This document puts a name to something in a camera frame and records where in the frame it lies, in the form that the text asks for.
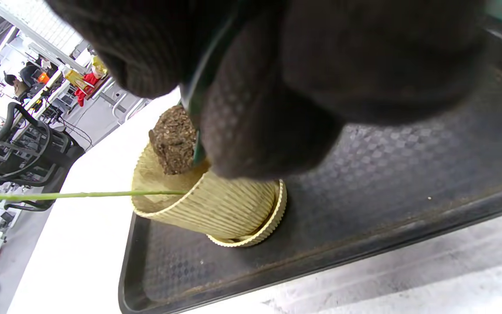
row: black tray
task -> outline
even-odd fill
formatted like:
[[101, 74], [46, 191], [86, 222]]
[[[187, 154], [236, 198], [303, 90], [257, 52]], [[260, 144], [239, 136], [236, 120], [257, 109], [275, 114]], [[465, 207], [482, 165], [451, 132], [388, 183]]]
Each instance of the black tray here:
[[285, 180], [286, 214], [257, 246], [133, 216], [123, 313], [182, 312], [502, 214], [502, 72], [467, 102], [416, 125], [346, 127], [321, 167]]

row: green plant stem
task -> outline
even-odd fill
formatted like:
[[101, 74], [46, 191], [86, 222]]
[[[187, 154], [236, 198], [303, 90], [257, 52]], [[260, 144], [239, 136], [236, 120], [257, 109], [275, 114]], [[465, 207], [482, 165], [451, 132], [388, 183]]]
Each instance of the green plant stem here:
[[76, 197], [109, 197], [109, 196], [138, 196], [138, 195], [185, 195], [187, 191], [103, 191], [93, 193], [44, 193], [29, 195], [0, 194], [0, 200], [6, 201], [48, 201], [58, 198]]

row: gloved hand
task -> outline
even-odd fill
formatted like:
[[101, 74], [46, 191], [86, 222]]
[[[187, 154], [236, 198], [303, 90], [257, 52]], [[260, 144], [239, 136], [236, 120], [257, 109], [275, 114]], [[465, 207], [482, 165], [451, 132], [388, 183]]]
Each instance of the gloved hand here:
[[[198, 46], [196, 2], [47, 2], [131, 93], [159, 97], [187, 75]], [[200, 129], [214, 171], [253, 179], [301, 173], [323, 160], [345, 123], [398, 125], [452, 109], [476, 84], [483, 8], [483, 0], [289, 0], [263, 8], [207, 91]]]

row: yellow pot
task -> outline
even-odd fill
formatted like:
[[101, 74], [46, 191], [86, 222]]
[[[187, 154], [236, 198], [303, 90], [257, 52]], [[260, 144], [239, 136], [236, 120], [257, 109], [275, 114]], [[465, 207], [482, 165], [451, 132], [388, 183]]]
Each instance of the yellow pot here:
[[189, 173], [165, 175], [150, 145], [133, 175], [133, 190], [182, 190], [185, 195], [132, 197], [135, 213], [220, 239], [253, 234], [269, 216], [278, 182], [226, 180], [202, 163]]

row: soil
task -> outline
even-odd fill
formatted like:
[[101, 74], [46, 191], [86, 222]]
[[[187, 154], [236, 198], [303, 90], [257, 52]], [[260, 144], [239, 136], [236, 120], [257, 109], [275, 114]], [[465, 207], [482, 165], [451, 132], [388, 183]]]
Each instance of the soil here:
[[165, 174], [191, 170], [197, 131], [183, 106], [177, 105], [163, 113], [154, 129], [148, 131], [148, 137]]

